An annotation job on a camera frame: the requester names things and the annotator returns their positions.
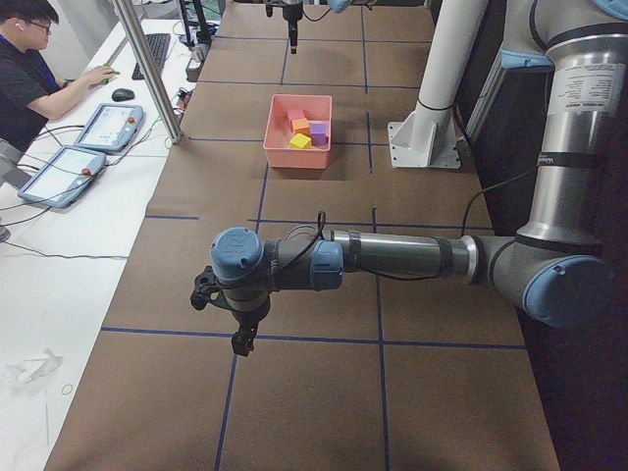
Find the black mouse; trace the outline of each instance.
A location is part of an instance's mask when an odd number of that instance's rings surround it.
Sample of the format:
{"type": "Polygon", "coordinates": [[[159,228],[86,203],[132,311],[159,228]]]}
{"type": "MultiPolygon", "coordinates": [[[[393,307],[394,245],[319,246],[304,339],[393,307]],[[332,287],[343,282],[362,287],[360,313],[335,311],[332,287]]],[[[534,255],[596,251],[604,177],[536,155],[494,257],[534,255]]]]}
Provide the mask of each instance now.
{"type": "Polygon", "coordinates": [[[134,98],[135,93],[133,93],[133,90],[129,90],[128,88],[116,88],[111,94],[111,99],[114,101],[127,101],[133,100],[134,98]]]}

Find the white desk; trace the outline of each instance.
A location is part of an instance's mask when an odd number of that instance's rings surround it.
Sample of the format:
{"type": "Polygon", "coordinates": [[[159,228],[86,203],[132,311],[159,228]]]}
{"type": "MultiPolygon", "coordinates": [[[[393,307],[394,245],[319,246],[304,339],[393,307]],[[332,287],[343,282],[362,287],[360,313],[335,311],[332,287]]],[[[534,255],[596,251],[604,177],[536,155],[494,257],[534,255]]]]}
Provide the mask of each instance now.
{"type": "MultiPolygon", "coordinates": [[[[146,33],[182,32],[177,21],[146,20],[146,33]]],[[[118,24],[88,65],[101,65],[124,37],[118,24]]],[[[162,79],[169,96],[179,87],[192,89],[185,80],[187,48],[173,35],[170,55],[162,79]]],[[[63,120],[48,128],[84,125],[97,105],[111,102],[119,87],[130,88],[135,99],[127,103],[144,108],[142,137],[159,117],[144,80],[132,80],[135,58],[127,44],[112,66],[121,72],[108,85],[98,86],[63,120]]],[[[55,135],[72,144],[80,130],[55,135]]],[[[144,211],[169,153],[170,141],[158,123],[148,140],[127,157],[108,168],[79,200],[64,210],[52,209],[33,221],[12,226],[10,242],[49,254],[127,256],[139,230],[144,211]]],[[[40,166],[59,148],[49,134],[28,150],[23,163],[40,166]]],[[[0,188],[0,208],[22,201],[16,191],[0,188]]],[[[41,212],[42,207],[22,206],[0,211],[4,223],[20,221],[41,212]]],[[[54,445],[74,392],[93,347],[104,315],[114,294],[126,260],[44,258],[0,244],[0,469],[37,471],[43,469],[54,445]],[[19,385],[5,378],[6,365],[41,358],[50,348],[63,357],[53,373],[19,385]]]]}

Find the black hair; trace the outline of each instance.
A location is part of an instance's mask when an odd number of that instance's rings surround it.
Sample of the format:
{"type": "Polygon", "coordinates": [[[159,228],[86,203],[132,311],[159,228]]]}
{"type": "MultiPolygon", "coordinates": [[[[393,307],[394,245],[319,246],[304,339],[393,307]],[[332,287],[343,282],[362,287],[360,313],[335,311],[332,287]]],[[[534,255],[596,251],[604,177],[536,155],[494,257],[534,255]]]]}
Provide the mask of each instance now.
{"type": "Polygon", "coordinates": [[[59,23],[59,15],[47,0],[0,0],[0,23],[10,18],[20,18],[28,22],[50,20],[59,23]]]}

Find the blue and white device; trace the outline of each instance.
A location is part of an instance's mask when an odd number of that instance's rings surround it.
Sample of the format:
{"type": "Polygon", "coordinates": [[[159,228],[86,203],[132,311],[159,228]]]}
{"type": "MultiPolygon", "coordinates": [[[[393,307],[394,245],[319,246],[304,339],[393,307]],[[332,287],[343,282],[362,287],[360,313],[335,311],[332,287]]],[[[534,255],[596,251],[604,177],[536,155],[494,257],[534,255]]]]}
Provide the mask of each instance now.
{"type": "Polygon", "coordinates": [[[64,145],[26,182],[18,196],[33,203],[65,208],[95,180],[106,159],[103,152],[64,145]]]}
{"type": "Polygon", "coordinates": [[[119,152],[135,135],[144,117],[139,105],[102,103],[85,125],[75,146],[102,152],[119,152]]]}

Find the red plastic box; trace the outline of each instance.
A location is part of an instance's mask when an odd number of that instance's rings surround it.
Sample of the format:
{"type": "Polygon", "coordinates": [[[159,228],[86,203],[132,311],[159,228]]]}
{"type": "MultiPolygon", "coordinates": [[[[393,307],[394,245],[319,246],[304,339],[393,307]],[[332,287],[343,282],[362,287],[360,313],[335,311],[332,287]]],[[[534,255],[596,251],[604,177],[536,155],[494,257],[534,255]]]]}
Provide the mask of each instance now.
{"type": "Polygon", "coordinates": [[[330,165],[332,142],[332,97],[328,95],[273,95],[268,116],[264,151],[271,167],[296,169],[326,169],[330,165]],[[309,149],[290,148],[294,136],[288,118],[288,110],[302,109],[305,118],[313,123],[327,125],[325,145],[313,145],[309,149]]]}

